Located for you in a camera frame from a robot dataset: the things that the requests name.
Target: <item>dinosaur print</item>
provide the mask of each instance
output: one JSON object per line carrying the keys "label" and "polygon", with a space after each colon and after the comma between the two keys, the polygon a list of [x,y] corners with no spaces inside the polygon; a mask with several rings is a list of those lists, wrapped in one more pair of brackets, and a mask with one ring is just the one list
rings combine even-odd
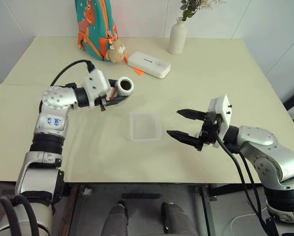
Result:
{"label": "dinosaur print", "polygon": [[95,15],[93,9],[92,0],[87,0],[87,6],[85,7],[84,19],[78,23],[79,34],[78,34],[78,46],[80,49],[83,48],[82,41],[86,47],[87,40],[84,38],[84,35],[89,36],[89,25],[93,26],[95,23]]}

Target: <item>white cable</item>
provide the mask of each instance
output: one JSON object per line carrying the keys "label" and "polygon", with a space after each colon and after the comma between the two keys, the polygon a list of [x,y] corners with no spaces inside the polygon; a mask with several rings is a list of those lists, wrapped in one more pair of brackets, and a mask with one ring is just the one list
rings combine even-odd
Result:
{"label": "white cable", "polygon": [[256,215],[256,213],[254,213],[254,214],[247,214],[247,215],[240,215],[240,216],[235,217],[235,218],[231,221],[230,230],[231,230],[231,234],[232,234],[232,236],[235,236],[235,235],[234,235],[234,232],[233,232],[233,229],[232,229],[234,221],[237,220],[237,219],[239,219],[239,218],[242,218],[242,217],[245,217],[245,216],[252,216],[252,215]]}

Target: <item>stuffed animal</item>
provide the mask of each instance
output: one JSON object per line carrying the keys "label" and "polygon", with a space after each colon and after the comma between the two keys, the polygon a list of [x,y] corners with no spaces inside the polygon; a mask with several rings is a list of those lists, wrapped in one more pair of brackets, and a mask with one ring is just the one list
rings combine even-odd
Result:
{"label": "stuffed animal", "polygon": [[112,43],[109,50],[106,53],[106,59],[112,61],[113,63],[122,61],[126,55],[126,50],[124,44],[119,40]]}

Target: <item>white vase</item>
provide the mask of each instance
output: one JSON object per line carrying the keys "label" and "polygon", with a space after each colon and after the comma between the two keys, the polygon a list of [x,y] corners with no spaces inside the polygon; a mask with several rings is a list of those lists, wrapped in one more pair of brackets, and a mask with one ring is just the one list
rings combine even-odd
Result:
{"label": "white vase", "polygon": [[182,17],[177,17],[176,24],[172,26],[170,32],[170,40],[168,46],[169,53],[178,55],[183,51],[186,34],[187,27],[185,25],[185,21],[182,21]]}

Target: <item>sticker on robot arm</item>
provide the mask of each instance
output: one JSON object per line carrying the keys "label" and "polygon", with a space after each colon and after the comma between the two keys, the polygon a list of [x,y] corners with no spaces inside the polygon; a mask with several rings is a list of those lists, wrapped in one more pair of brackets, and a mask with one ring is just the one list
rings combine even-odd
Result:
{"label": "sticker on robot arm", "polygon": [[45,127],[57,129],[63,127],[63,117],[57,117],[53,115],[47,115],[47,119],[45,121]]}

